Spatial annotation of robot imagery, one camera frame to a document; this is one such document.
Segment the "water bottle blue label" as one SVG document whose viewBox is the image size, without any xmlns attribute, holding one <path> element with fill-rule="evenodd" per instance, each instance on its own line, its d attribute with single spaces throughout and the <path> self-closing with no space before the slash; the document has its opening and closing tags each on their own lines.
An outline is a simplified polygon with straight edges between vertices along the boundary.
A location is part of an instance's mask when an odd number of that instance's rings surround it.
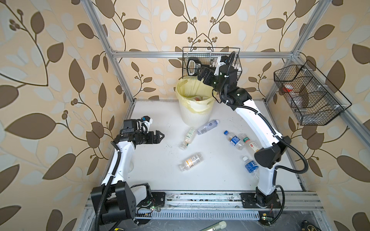
<svg viewBox="0 0 370 231">
<path fill-rule="evenodd" d="M 251 158 L 244 156 L 243 158 L 245 168 L 247 171 L 256 178 L 256 180 L 259 180 L 259 166 L 255 163 L 254 160 Z"/>
</svg>

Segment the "clear bottle yellow label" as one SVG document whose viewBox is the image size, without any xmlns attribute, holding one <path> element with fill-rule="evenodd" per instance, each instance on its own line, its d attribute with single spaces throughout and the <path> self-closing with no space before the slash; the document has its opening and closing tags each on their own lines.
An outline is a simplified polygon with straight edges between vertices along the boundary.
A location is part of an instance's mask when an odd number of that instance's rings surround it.
<svg viewBox="0 0 370 231">
<path fill-rule="evenodd" d="M 203 161 L 203 156 L 201 153 L 196 153 L 189 157 L 188 159 L 184 160 L 180 165 L 179 168 L 181 171 L 188 171 L 192 169 L 194 166 L 198 165 L 200 162 Z"/>
</svg>

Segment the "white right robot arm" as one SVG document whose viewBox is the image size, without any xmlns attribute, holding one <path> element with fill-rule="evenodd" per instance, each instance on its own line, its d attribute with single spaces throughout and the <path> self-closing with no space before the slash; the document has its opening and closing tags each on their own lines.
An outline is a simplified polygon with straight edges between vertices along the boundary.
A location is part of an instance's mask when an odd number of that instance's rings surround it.
<svg viewBox="0 0 370 231">
<path fill-rule="evenodd" d="M 231 63 L 221 63 L 217 67 L 196 64 L 195 71 L 199 81 L 211 86 L 219 93 L 221 102 L 236 111 L 257 135 L 262 148 L 254 154 L 260 166 L 259 182 L 254 202 L 261 208 L 269 206 L 277 197 L 276 178 L 279 169 L 295 174 L 308 171 L 308 161 L 296 148 L 291 146 L 291 139 L 282 136 L 263 116 L 249 93 L 237 86 L 238 71 Z M 304 167 L 295 170 L 280 165 L 280 160 L 287 148 L 293 150 L 303 161 Z"/>
</svg>

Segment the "small bottle green white label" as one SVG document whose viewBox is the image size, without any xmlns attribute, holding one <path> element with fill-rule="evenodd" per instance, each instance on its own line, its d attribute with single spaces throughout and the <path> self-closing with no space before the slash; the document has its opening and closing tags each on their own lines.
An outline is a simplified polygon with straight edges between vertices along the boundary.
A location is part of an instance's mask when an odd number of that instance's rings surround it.
<svg viewBox="0 0 370 231">
<path fill-rule="evenodd" d="M 185 138 L 183 142 L 180 144 L 181 150 L 186 150 L 187 147 L 193 142 L 195 136 L 196 136 L 196 130 L 194 128 L 190 128 L 187 134 L 185 135 Z"/>
</svg>

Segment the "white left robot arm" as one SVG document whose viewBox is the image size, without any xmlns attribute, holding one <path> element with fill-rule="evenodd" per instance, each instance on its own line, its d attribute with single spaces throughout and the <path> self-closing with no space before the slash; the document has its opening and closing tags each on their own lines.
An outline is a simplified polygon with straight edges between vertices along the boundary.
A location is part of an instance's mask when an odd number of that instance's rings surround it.
<svg viewBox="0 0 370 231">
<path fill-rule="evenodd" d="M 165 135 L 160 131 L 131 131 L 116 136 L 111 142 L 115 151 L 108 173 L 102 184 L 94 187 L 91 199 L 95 210 L 94 230 L 113 224 L 115 230 L 127 219 L 136 221 L 141 208 L 153 210 L 155 199 L 148 183 L 129 186 L 127 183 L 131 159 L 137 145 L 159 144 Z"/>
</svg>

